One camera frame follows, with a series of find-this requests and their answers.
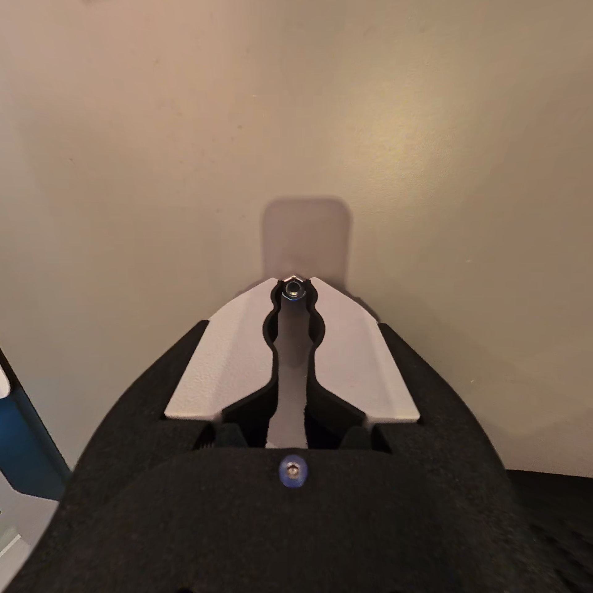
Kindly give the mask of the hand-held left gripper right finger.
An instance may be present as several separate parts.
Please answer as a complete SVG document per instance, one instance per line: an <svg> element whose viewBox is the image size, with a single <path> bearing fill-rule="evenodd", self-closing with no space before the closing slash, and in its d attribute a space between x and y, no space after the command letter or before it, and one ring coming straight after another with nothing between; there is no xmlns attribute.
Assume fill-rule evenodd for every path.
<svg viewBox="0 0 593 593"><path fill-rule="evenodd" d="M418 423L419 409L374 315L317 277L307 281L306 305L306 422L332 445L351 429Z"/></svg>

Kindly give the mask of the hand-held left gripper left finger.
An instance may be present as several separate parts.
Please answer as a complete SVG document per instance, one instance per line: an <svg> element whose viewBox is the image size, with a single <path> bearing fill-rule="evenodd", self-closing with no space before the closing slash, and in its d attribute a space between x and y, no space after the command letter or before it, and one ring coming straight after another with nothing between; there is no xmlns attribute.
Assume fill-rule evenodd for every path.
<svg viewBox="0 0 593 593"><path fill-rule="evenodd" d="M210 317L165 408L167 419L236 424L249 446L266 447L279 399L281 290L278 279L267 279Z"/></svg>

